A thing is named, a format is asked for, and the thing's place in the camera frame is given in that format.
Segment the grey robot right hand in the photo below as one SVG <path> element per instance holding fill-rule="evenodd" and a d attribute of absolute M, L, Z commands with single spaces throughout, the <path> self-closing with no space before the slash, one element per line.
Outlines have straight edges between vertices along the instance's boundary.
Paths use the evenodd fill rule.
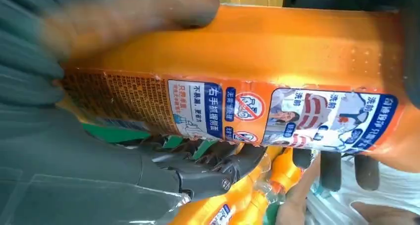
<path fill-rule="evenodd" d="M 203 163 L 150 142 L 109 144 L 57 103 L 61 62 L 135 36 L 208 26 L 219 0 L 0 0 L 0 222 L 141 225 L 225 194 L 265 150 L 228 143 Z"/>

